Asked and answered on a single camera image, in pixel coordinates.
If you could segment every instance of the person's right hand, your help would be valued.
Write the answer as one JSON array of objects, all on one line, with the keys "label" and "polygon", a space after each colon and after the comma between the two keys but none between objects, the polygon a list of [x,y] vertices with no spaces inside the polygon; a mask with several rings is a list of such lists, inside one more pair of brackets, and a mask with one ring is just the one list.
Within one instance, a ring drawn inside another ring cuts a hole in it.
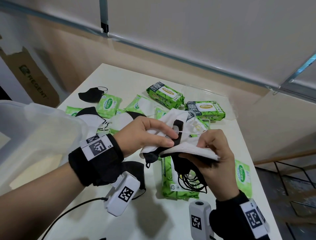
[{"label": "person's right hand", "polygon": [[179,157],[194,163],[205,178],[207,185],[219,201],[225,201],[239,194],[235,177],[235,158],[221,129],[207,130],[200,136],[197,147],[210,148],[219,157],[212,167],[202,163],[191,154],[181,153]]}]

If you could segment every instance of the cardboard box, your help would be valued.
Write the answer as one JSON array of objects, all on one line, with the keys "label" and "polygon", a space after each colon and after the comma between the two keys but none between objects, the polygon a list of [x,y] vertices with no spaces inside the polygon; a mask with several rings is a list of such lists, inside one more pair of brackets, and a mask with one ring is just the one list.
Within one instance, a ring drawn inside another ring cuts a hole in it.
[{"label": "cardboard box", "polygon": [[26,48],[21,52],[6,55],[0,48],[0,56],[33,102],[57,107],[59,95],[39,69]]}]

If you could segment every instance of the white handheld device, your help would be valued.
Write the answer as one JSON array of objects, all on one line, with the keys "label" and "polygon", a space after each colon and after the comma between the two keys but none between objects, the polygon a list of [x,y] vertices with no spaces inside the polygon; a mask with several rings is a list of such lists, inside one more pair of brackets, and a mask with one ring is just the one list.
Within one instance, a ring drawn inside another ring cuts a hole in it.
[{"label": "white handheld device", "polygon": [[196,200],[189,205],[191,236],[194,240],[214,239],[210,226],[209,215],[211,205],[202,200]]},{"label": "white handheld device", "polygon": [[139,189],[140,182],[128,172],[123,172],[111,185],[112,188],[106,195],[108,200],[104,201],[104,208],[108,213],[117,217],[123,214],[133,199]]}]

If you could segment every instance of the clear plastic container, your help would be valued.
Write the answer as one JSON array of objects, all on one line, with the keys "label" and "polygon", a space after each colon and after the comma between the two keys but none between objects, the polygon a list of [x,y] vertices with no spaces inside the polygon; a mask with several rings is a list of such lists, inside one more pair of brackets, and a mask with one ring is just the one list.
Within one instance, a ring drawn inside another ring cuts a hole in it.
[{"label": "clear plastic container", "polygon": [[0,100],[0,195],[30,165],[57,154],[62,163],[87,136],[88,126],[64,111]]}]

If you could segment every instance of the black sleeve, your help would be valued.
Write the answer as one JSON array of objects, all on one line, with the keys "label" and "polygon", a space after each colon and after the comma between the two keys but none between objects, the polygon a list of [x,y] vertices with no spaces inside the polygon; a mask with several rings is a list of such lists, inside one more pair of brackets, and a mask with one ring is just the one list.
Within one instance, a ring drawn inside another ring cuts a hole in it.
[{"label": "black sleeve", "polygon": [[[216,200],[216,209],[210,213],[210,226],[213,231],[224,240],[239,239],[254,240],[255,237],[247,222],[247,219],[239,206],[248,202],[246,195],[239,190],[239,195],[227,200]],[[268,235],[258,238],[259,240],[270,240]]]}]

